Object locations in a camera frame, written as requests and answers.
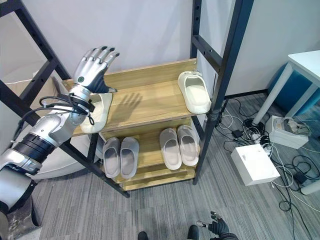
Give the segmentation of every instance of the white table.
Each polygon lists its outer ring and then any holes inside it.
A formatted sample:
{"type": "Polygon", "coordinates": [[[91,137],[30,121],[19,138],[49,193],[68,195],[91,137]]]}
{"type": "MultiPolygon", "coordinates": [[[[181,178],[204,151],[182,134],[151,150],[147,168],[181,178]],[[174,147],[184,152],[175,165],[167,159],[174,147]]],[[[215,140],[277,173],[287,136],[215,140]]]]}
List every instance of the white table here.
{"type": "Polygon", "coordinates": [[[312,94],[320,88],[320,50],[290,54],[288,60],[281,76],[254,118],[253,124],[257,125],[261,121],[294,70],[309,79],[312,84],[285,115],[286,117],[294,116],[312,94]]]}

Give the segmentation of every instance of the white slipper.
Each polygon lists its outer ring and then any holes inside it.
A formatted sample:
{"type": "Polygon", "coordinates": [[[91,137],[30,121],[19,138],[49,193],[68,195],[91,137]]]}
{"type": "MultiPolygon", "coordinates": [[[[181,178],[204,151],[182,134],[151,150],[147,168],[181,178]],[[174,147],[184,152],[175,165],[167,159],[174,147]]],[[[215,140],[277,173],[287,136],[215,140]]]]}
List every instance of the white slipper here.
{"type": "Polygon", "coordinates": [[[170,170],[177,170],[181,167],[182,160],[176,131],[167,128],[160,133],[159,138],[165,166],[170,170]]]}
{"type": "Polygon", "coordinates": [[[100,93],[91,95],[92,104],[95,106],[91,112],[94,125],[91,125],[89,118],[86,117],[81,123],[80,128],[85,134],[93,134],[100,132],[106,125],[110,104],[112,102],[112,93],[100,93]]]}
{"type": "Polygon", "coordinates": [[[187,109],[193,114],[205,114],[211,101],[204,79],[197,71],[184,71],[178,77],[178,85],[187,109]]]}
{"type": "Polygon", "coordinates": [[[121,143],[121,176],[124,179],[132,178],[137,172],[139,143],[133,137],[126,137],[121,143]]]}
{"type": "Polygon", "coordinates": [[[196,165],[199,153],[194,131],[188,125],[181,125],[178,127],[177,134],[183,164],[186,166],[196,165]]]}
{"type": "Polygon", "coordinates": [[[120,141],[116,137],[109,138],[103,145],[104,173],[108,178],[115,178],[120,173],[120,141]]]}

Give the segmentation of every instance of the black metal shelf frame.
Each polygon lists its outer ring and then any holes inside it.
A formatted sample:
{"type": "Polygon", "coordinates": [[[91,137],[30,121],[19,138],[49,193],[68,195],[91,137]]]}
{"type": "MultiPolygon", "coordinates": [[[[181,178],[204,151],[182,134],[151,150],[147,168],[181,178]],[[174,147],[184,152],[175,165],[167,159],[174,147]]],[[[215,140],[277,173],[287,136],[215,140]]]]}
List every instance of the black metal shelf frame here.
{"type": "MultiPolygon", "coordinates": [[[[196,58],[197,51],[199,50],[205,57],[205,59],[209,62],[209,64],[218,73],[217,83],[213,90],[213,97],[211,99],[211,109],[206,114],[207,123],[205,126],[205,130],[203,130],[201,124],[199,123],[198,117],[192,117],[193,123],[200,137],[201,148],[199,162],[196,167],[196,175],[193,179],[194,185],[197,184],[197,181],[199,179],[200,171],[209,146],[209,141],[221,112],[221,104],[224,100],[229,80],[235,66],[241,42],[249,20],[253,1],[254,0],[235,0],[230,29],[224,53],[221,57],[199,35],[202,0],[193,0],[190,58],[196,58]]],[[[32,81],[28,84],[28,86],[24,89],[20,96],[14,94],[0,80],[0,101],[2,101],[17,115],[22,117],[24,114],[31,111],[31,103],[33,102],[53,70],[56,70],[62,80],[67,80],[71,77],[65,70],[58,57],[55,55],[45,37],[42,35],[41,31],[37,27],[36,23],[30,16],[28,10],[21,0],[8,0],[0,4],[0,17],[3,17],[12,12],[15,12],[35,43],[43,52],[44,56],[47,58],[47,61],[44,63],[44,65],[34,76],[32,81]]],[[[36,113],[33,113],[26,119],[26,121],[30,125],[34,126],[39,118],[40,117],[36,113]]],[[[109,186],[118,191],[120,194],[122,194],[126,198],[129,198],[130,195],[127,191],[125,191],[112,179],[107,178],[104,172],[94,164],[97,140],[98,134],[92,134],[87,156],[84,156],[79,150],[77,150],[70,143],[70,139],[64,142],[60,146],[60,148],[80,164],[85,166],[89,171],[101,178],[109,186]]]]}
{"type": "Polygon", "coordinates": [[[213,86],[211,108],[206,114],[207,122],[205,129],[203,130],[197,116],[192,117],[200,137],[200,154],[195,169],[195,178],[193,179],[194,185],[196,185],[199,180],[200,171],[206,157],[212,133],[222,112],[221,105],[224,101],[231,74],[234,70],[253,3],[254,0],[235,0],[230,28],[223,56],[221,57],[199,35],[202,0],[193,0],[190,58],[196,58],[199,50],[218,74],[216,85],[213,86]]]}

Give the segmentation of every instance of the person's foot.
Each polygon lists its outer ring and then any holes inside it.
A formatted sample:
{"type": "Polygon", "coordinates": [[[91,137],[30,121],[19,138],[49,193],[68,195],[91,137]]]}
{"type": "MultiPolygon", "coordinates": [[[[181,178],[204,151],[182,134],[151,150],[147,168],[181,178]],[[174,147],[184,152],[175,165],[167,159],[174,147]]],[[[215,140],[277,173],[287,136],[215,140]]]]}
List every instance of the person's foot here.
{"type": "Polygon", "coordinates": [[[138,240],[148,240],[148,236],[145,231],[141,231],[138,234],[138,240]]]}
{"type": "Polygon", "coordinates": [[[191,225],[188,231],[188,240],[199,240],[199,228],[196,225],[191,225]]]}

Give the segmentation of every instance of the gray slipper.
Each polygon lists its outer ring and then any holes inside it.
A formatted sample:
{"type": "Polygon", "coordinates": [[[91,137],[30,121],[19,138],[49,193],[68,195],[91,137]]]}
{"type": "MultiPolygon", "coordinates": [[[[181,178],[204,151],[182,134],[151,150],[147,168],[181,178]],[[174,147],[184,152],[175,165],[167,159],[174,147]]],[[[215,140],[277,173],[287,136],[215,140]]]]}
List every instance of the gray slipper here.
{"type": "Polygon", "coordinates": [[[120,141],[109,138],[102,148],[104,173],[107,178],[115,178],[120,173],[120,141]]]}
{"type": "Polygon", "coordinates": [[[177,130],[179,148],[182,162],[186,166],[194,166],[198,163],[198,144],[191,126],[181,125],[177,130]]]}
{"type": "Polygon", "coordinates": [[[133,137],[123,139],[120,150],[121,176],[124,179],[132,178],[137,172],[139,143],[133,137]]]}
{"type": "Polygon", "coordinates": [[[160,133],[159,138],[165,166],[170,170],[177,170],[181,167],[182,161],[176,131],[167,128],[160,133]]]}

